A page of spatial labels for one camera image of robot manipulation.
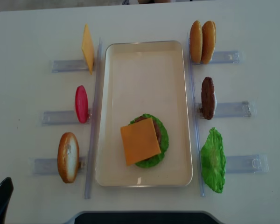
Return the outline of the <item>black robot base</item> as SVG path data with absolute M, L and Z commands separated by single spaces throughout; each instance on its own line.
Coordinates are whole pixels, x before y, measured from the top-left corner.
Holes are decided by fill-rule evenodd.
M 88 212 L 71 224 L 218 224 L 215 218 L 200 212 Z

